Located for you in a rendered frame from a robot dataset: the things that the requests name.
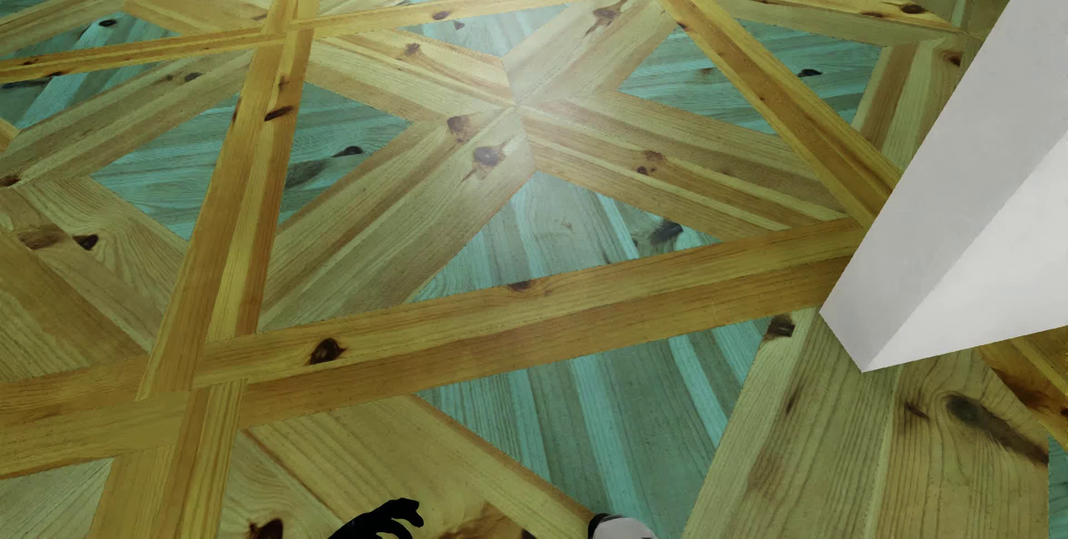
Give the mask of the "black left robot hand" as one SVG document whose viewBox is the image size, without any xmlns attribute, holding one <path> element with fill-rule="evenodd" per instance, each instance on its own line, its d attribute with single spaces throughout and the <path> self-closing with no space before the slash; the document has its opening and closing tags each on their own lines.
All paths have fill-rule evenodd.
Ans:
<svg viewBox="0 0 1068 539">
<path fill-rule="evenodd" d="M 354 517 L 328 539 L 382 539 L 381 535 L 391 535 L 395 539 L 413 539 L 408 526 L 421 528 L 425 524 L 419 507 L 420 503 L 415 500 L 390 500 L 373 510 Z"/>
</svg>

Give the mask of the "white pillar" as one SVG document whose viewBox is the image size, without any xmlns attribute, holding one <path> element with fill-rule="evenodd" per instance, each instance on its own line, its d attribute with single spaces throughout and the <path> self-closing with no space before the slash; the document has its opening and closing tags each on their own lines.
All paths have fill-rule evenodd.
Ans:
<svg viewBox="0 0 1068 539">
<path fill-rule="evenodd" d="M 1009 0 L 820 314 L 862 371 L 1068 324 L 1068 0 Z"/>
</svg>

